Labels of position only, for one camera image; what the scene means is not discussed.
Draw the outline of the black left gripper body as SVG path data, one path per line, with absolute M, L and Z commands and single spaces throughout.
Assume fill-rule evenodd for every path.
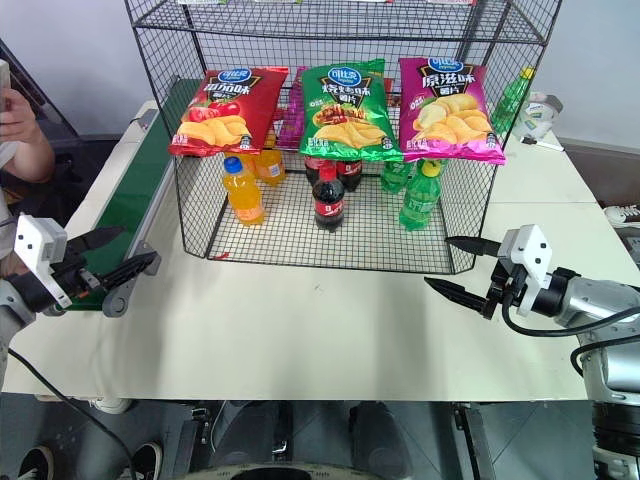
M 103 246 L 104 242 L 72 239 L 66 245 L 63 260 L 52 265 L 54 280 L 71 300 L 83 298 L 93 291 L 102 289 L 100 279 L 88 270 L 84 254 Z

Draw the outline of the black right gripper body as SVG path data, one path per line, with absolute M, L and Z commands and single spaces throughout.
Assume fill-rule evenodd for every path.
M 526 291 L 526 269 L 520 264 L 509 264 L 498 260 L 491 274 L 491 284 L 481 315 L 490 320 L 496 307 L 519 306 Z

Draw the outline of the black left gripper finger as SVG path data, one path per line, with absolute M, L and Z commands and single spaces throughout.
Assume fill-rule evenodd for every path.
M 70 239 L 67 249 L 74 252 L 97 250 L 116 239 L 125 231 L 122 226 L 103 226 Z
M 101 275 L 99 277 L 100 285 L 105 291 L 120 287 L 130 280 L 136 279 L 158 258 L 159 255 L 155 251 L 134 255 L 120 264 L 115 270 Z

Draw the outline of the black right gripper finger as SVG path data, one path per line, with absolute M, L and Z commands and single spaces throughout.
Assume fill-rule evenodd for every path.
M 448 280 L 425 277 L 424 281 L 449 301 L 483 315 L 486 304 L 484 297 L 470 293 L 463 286 Z
M 501 246 L 499 242 L 472 236 L 450 236 L 445 238 L 445 242 L 475 256 L 497 257 Z

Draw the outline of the person bare hand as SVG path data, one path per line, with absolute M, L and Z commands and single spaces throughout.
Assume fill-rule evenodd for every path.
M 40 127 L 30 103 L 16 90 L 2 89 L 4 110 L 1 112 L 1 141 L 36 143 Z

